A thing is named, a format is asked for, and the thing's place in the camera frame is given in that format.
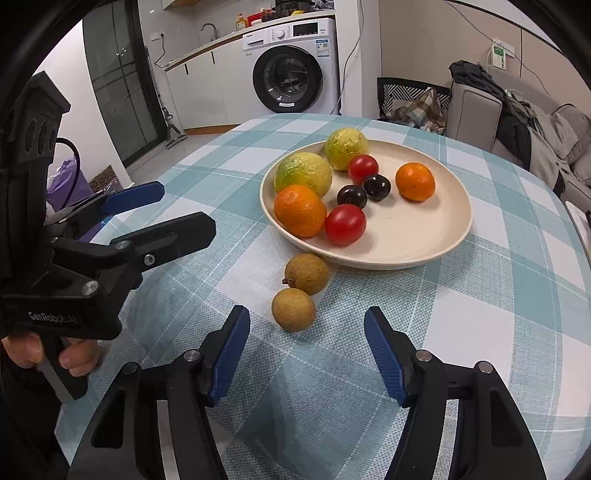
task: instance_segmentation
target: red cherry tomato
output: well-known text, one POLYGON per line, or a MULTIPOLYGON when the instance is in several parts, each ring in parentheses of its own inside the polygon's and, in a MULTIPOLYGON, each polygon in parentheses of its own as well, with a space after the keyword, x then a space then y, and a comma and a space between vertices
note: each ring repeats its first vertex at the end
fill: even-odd
POLYGON ((379 166, 371 155, 357 155, 353 157, 347 170, 353 183, 361 185, 367 177, 379 172, 379 166))
POLYGON ((324 230, 331 242, 345 247, 361 238, 365 232, 365 225, 365 215, 361 209, 345 203, 329 213, 324 222, 324 230))

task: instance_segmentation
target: faucet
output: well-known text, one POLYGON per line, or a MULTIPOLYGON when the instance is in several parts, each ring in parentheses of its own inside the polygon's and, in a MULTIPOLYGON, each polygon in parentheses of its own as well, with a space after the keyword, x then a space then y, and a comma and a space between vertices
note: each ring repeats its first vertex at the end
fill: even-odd
POLYGON ((216 26, 215 26, 214 24, 212 24, 212 23, 209 23, 209 22, 208 22, 208 23, 204 23, 204 24, 203 24, 203 26, 201 27, 201 31, 203 31, 203 29, 204 29, 205 27, 207 27, 208 25, 210 25, 210 26, 212 26, 212 27, 213 27, 213 35, 215 35, 215 40, 217 40, 217 39, 219 38, 219 35, 217 34, 217 28, 216 28, 216 26))

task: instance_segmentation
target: tablecloth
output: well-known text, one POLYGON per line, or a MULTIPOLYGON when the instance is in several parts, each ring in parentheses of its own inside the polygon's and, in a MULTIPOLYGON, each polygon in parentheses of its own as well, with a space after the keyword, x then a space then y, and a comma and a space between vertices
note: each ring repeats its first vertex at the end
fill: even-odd
MULTIPOLYGON (((65 406, 56 429, 69 458, 125 362, 170 362, 219 328, 234 304, 250 310, 251 334, 229 395, 209 411, 230 479, 383 478, 407 411, 387 396, 363 335, 372 305, 444 362, 492 362, 548 479, 563 479, 590 443, 591 271, 563 205, 529 172, 400 125, 282 114, 221 135, 159 180, 162 201, 118 215, 95 241, 195 211, 215 219, 217 236, 208 249, 146 273, 129 295, 122 333, 103 343, 87 395, 65 406), (473 226, 456 249, 420 267, 333 266, 329 285, 314 296, 314 325, 289 334, 270 305, 297 249, 266 220, 259 187, 287 151, 345 126, 448 166, 470 194, 473 226)), ((456 416, 449 401, 435 478, 447 478, 456 416)))

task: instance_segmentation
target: wooden baseboard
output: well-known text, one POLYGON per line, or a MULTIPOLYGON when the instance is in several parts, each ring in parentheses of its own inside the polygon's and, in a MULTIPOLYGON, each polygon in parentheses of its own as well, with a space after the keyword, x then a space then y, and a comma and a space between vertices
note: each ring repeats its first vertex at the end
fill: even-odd
POLYGON ((237 127, 236 125, 212 125, 211 127, 198 127, 198 128, 187 128, 185 133, 187 135, 213 135, 213 134, 224 134, 229 132, 232 128, 237 127))

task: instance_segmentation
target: metal screw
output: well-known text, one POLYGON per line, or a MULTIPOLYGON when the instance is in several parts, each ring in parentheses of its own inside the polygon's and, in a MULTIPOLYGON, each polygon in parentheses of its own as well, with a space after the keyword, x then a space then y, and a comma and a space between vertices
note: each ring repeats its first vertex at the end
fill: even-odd
POLYGON ((121 369, 121 371, 125 374, 125 375, 129 375, 134 373, 136 370, 138 369, 138 364, 135 362, 127 362, 123 368, 121 369))
POLYGON ((117 250, 123 250, 131 246, 131 242, 129 240, 122 240, 121 242, 117 242, 115 244, 115 248, 117 250))
POLYGON ((197 360, 199 357, 201 356, 201 353, 199 352, 199 350, 187 350, 184 354, 183 354, 183 358, 187 361, 187 362, 194 362, 195 360, 197 360))
POLYGON ((88 295, 92 295, 99 289, 99 283, 96 280, 90 280, 82 285, 82 294, 87 297, 88 295))
POLYGON ((144 265, 146 267, 151 267, 156 262, 156 259, 152 254, 148 254, 144 257, 144 265))
POLYGON ((417 350, 417 353, 414 354, 417 357, 417 360, 421 362, 428 362, 433 358, 433 355, 429 350, 417 350))
POLYGON ((495 369, 489 362, 480 362, 478 364, 478 370, 480 370, 484 374, 490 374, 495 369))

